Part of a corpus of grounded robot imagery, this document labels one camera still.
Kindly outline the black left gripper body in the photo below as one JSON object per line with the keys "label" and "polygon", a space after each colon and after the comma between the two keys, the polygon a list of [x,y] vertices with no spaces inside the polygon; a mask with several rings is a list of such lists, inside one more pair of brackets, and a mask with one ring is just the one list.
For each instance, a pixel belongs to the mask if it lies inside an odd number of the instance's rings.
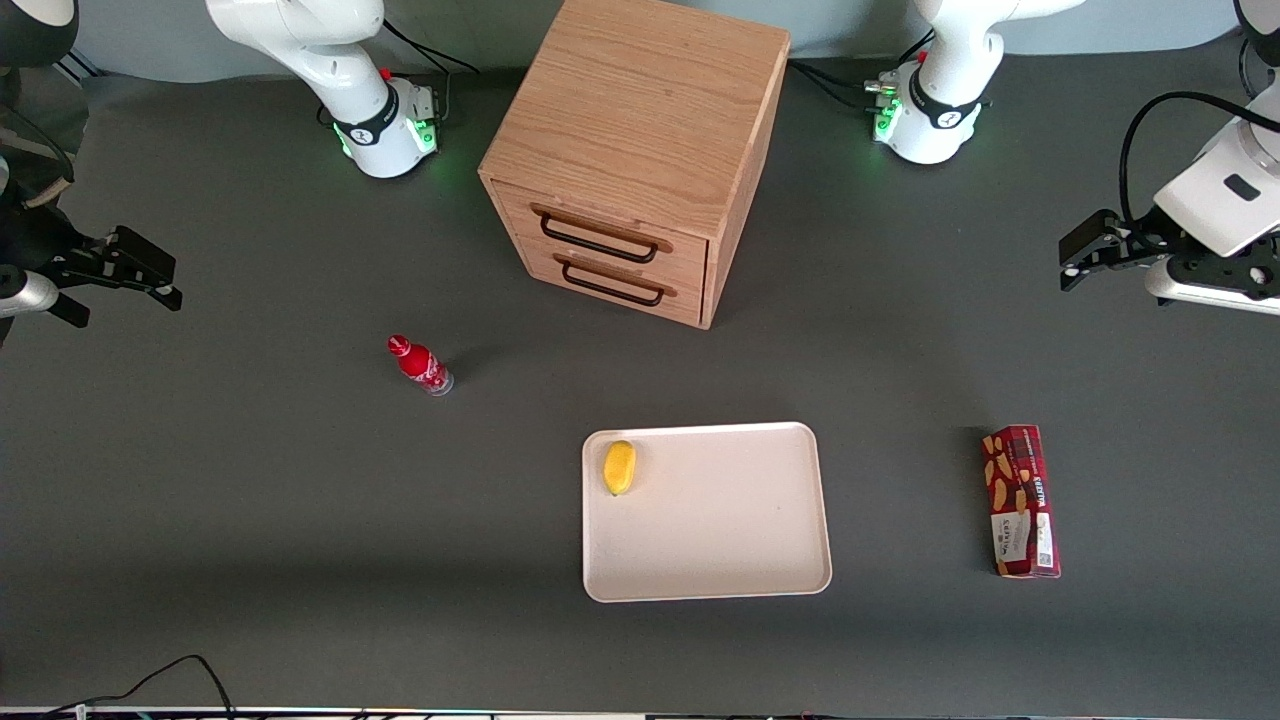
{"label": "black left gripper body", "polygon": [[1277,233],[1225,256],[1161,210],[1120,220],[1121,269],[1140,268],[1151,293],[1276,293]]}

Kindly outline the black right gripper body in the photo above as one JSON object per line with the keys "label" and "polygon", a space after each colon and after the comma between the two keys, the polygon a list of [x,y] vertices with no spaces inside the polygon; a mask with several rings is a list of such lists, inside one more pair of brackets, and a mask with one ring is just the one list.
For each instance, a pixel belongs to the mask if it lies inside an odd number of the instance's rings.
{"label": "black right gripper body", "polygon": [[95,284],[111,288],[104,241],[79,232],[50,208],[4,208],[1,261],[40,274],[59,290]]}

